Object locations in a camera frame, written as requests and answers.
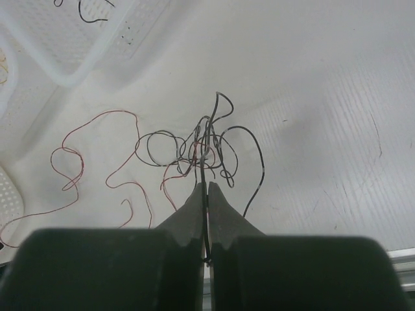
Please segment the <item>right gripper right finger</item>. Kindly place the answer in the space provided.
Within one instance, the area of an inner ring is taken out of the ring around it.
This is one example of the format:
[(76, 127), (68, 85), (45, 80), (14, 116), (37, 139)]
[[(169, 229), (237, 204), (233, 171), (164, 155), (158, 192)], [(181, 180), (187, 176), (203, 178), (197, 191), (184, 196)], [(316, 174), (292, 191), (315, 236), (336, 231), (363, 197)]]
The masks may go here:
[(266, 235), (208, 190), (214, 310), (407, 310), (385, 250), (362, 236)]

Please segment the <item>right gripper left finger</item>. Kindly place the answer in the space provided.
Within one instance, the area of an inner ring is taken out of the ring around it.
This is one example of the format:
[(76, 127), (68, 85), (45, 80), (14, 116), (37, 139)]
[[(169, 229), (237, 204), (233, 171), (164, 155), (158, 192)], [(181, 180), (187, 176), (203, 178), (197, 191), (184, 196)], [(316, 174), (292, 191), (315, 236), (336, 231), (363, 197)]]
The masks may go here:
[(201, 310), (206, 186), (154, 229), (39, 229), (1, 278), (2, 310)]

